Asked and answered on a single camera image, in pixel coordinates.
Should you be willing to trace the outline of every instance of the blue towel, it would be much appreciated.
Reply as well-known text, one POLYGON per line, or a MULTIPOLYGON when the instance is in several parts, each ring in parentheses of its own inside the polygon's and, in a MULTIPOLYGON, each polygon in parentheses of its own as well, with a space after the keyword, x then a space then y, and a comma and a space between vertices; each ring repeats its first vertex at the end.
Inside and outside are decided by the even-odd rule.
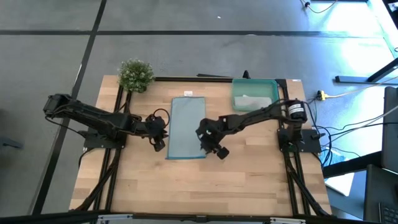
POLYGON ((176 97, 172 100, 169 148, 166 159, 202 159, 196 134, 200 121, 206 116, 204 97, 176 97))

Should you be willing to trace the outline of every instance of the green plastic bin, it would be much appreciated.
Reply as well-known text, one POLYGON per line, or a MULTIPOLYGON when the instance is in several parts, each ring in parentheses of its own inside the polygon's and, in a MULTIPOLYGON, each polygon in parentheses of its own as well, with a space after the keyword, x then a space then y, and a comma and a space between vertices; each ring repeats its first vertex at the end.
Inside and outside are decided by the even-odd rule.
POLYGON ((269 97, 272 102, 279 100, 278 86, 275 80, 256 78, 235 78, 232 80, 232 107, 236 111, 254 111, 258 108, 236 106, 235 96, 269 97))

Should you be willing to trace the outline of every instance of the green plant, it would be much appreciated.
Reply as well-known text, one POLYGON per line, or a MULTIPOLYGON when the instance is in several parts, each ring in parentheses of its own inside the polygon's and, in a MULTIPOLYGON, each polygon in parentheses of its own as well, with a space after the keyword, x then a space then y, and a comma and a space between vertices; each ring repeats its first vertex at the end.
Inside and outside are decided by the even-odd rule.
POLYGON ((149 63, 129 59, 122 62, 119 71, 119 84, 128 91, 143 93, 147 86, 155 80, 154 72, 149 63))

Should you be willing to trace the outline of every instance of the concrete floor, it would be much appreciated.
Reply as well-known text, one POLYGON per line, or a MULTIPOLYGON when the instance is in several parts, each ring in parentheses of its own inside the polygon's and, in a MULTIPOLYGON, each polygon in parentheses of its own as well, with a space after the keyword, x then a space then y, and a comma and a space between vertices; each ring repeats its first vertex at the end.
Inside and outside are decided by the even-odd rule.
MULTIPOLYGON (((0 0, 0 30, 91 30, 100 2, 0 0)), ((328 4, 312 6, 322 9, 328 4)), ((370 75, 394 58, 379 21, 365 3, 358 2, 339 2, 323 14, 314 14, 304 11, 299 0, 113 0, 106 5, 99 29, 323 31, 344 32, 346 37, 97 36, 78 95, 89 104, 96 101, 102 76, 116 74, 120 62, 129 58, 150 62, 158 76, 240 77, 249 70, 254 78, 298 78, 307 98, 317 90, 335 95, 361 88, 332 79, 370 75)), ((0 217, 29 213, 58 128, 44 120, 42 107, 48 95, 70 92, 87 41, 84 35, 0 35, 0 135, 24 143, 21 150, 0 150, 0 217)), ((375 117, 382 113, 383 93, 384 88, 377 87, 321 102, 317 124, 342 127, 375 117)), ((67 133, 45 213, 68 210, 82 144, 79 136, 67 133)), ((381 127, 356 131, 335 146, 360 155, 378 151, 381 127)))

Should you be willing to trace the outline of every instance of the wooden table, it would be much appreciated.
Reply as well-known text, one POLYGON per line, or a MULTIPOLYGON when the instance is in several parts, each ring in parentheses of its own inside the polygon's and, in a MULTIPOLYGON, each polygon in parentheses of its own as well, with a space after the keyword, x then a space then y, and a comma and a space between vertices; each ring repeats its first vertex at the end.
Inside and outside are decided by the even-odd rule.
MULTIPOLYGON (((116 80, 116 76, 104 76, 97 107, 113 111, 116 80)), ((287 80, 287 86, 291 99, 304 100, 300 80, 287 80)), ((131 113, 146 118, 157 108, 170 111, 172 98, 187 90, 205 97, 207 118, 236 113, 231 106, 231 83, 207 82, 154 82, 145 93, 133 94, 131 113)), ((304 126, 310 128, 310 122, 304 126)), ((277 143, 278 127, 277 121, 265 121, 226 136, 221 145, 231 153, 225 160, 215 154, 206 159, 166 160, 167 147, 155 152, 148 139, 129 136, 121 154, 111 210, 291 216, 285 164, 277 143)), ((79 206, 97 184, 103 156, 104 150, 97 149, 83 158, 70 208, 79 206)), ((319 161, 309 153, 301 153, 301 160, 306 186, 323 209, 331 212, 319 161)), ((104 208, 107 191, 106 186, 100 208, 104 208)), ((302 213, 297 186, 295 192, 302 213)))

